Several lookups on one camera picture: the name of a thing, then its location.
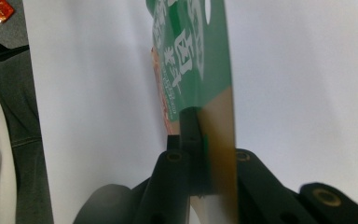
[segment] screw hole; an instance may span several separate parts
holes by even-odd
[[[237,152],[237,160],[238,161],[249,161],[250,159],[251,159],[251,156],[249,156],[248,153]]]
[[[325,205],[332,207],[341,205],[341,200],[339,197],[327,189],[315,189],[312,193],[319,202],[324,203]]]
[[[182,159],[182,154],[173,152],[167,155],[168,161],[178,162]]]
[[[297,223],[299,223],[298,218],[294,214],[289,213],[289,212],[282,213],[281,214],[281,220],[284,223],[287,223],[287,224],[297,224]]]

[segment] metal rivet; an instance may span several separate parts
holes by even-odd
[[[238,161],[249,161],[251,156],[249,156],[246,152],[237,152],[237,160]]]
[[[339,197],[327,190],[327,189],[314,189],[312,191],[313,196],[321,203],[324,203],[325,205],[332,206],[332,207],[338,207],[342,204]]]
[[[167,155],[167,159],[168,161],[179,162],[182,159],[182,154],[177,152],[172,152]]]

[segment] gray fabric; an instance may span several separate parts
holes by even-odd
[[[16,166],[16,223],[53,223],[29,51],[0,63],[0,103]]]
[[[7,2],[14,8],[14,13],[0,25],[0,43],[10,49],[28,45],[22,0],[7,0]]]

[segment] black plastic holder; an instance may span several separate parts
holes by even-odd
[[[150,178],[134,189],[98,189],[75,224],[186,224],[189,196],[214,194],[197,114],[196,107],[181,111],[180,135],[168,136],[167,151],[158,157]],[[297,194],[254,153],[236,152],[240,224],[358,223],[358,204],[338,189],[312,183]]]

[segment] black mount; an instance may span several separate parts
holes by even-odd
[[[180,113],[180,135],[168,136],[153,174],[134,189],[107,185],[96,190],[75,224],[186,224],[189,196],[213,194],[196,107]],[[358,204],[330,186],[284,187],[251,151],[237,149],[239,221],[268,224],[354,224]]]

